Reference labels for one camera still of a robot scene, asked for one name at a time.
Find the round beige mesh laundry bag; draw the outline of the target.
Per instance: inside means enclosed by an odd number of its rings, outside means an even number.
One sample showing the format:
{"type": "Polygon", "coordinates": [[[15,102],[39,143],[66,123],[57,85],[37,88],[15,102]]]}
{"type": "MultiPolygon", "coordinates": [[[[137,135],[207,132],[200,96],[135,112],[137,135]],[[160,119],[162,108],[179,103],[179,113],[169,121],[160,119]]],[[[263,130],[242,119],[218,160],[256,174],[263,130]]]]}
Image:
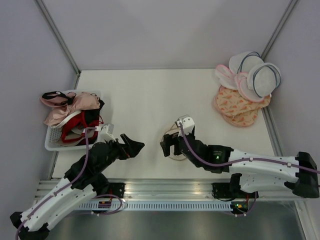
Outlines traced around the round beige mesh laundry bag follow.
{"type": "MultiPolygon", "coordinates": [[[[175,133],[180,133],[181,130],[177,127],[177,125],[174,123],[165,133],[164,135],[166,134],[175,134],[175,133]]],[[[174,155],[174,151],[175,151],[175,146],[172,145],[170,147],[170,155],[168,156],[168,158],[170,158],[171,160],[174,160],[174,161],[178,161],[178,162],[181,162],[181,161],[185,161],[187,158],[184,157],[184,155],[180,154],[180,155],[174,155]]]]}

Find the pink satin bra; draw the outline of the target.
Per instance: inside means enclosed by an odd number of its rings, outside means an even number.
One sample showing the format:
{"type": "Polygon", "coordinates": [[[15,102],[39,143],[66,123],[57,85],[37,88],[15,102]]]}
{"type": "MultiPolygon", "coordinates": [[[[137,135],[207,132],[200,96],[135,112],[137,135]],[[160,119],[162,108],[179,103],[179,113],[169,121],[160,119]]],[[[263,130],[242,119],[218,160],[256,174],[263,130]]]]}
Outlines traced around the pink satin bra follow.
{"type": "Polygon", "coordinates": [[[76,93],[76,96],[71,105],[52,108],[47,118],[44,120],[44,124],[52,126],[59,124],[64,118],[72,114],[75,111],[85,111],[98,109],[99,97],[95,93],[80,92],[76,93]]]}

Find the pink black item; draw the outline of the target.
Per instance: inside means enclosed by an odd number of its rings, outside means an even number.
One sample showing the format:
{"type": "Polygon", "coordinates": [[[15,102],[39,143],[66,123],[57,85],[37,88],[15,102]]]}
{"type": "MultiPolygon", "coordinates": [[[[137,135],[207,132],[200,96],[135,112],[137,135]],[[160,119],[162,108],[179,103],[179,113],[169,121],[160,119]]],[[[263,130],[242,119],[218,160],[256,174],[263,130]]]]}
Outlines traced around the pink black item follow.
{"type": "Polygon", "coordinates": [[[61,91],[46,92],[40,97],[40,101],[51,108],[59,108],[71,105],[76,97],[75,92],[63,93],[61,91]]]}

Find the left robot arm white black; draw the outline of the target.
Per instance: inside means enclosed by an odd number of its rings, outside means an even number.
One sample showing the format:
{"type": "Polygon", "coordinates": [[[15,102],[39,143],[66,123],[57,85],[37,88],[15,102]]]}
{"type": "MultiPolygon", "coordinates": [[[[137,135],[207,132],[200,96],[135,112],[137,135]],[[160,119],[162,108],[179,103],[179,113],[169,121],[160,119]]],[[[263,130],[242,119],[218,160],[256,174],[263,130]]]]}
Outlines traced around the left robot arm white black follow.
{"type": "Polygon", "coordinates": [[[109,196],[109,181],[103,171],[116,160],[136,157],[143,142],[125,134],[117,139],[95,143],[60,179],[58,184],[30,209],[10,216],[17,240],[44,240],[50,231],[81,204],[95,197],[109,196]]]}

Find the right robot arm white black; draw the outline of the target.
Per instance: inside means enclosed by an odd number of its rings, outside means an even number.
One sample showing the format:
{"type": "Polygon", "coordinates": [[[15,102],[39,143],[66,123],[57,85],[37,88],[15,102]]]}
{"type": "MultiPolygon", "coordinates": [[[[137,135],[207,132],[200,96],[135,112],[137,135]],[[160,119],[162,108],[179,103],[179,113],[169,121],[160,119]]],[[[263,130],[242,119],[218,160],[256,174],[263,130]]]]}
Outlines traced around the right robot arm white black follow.
{"type": "Polygon", "coordinates": [[[307,152],[300,151],[296,156],[257,155],[229,146],[204,144],[193,131],[165,134],[160,146],[165,157],[183,155],[197,168],[213,174],[229,173],[228,192],[235,198],[277,189],[289,189],[306,199],[320,196],[320,172],[307,152]]]}

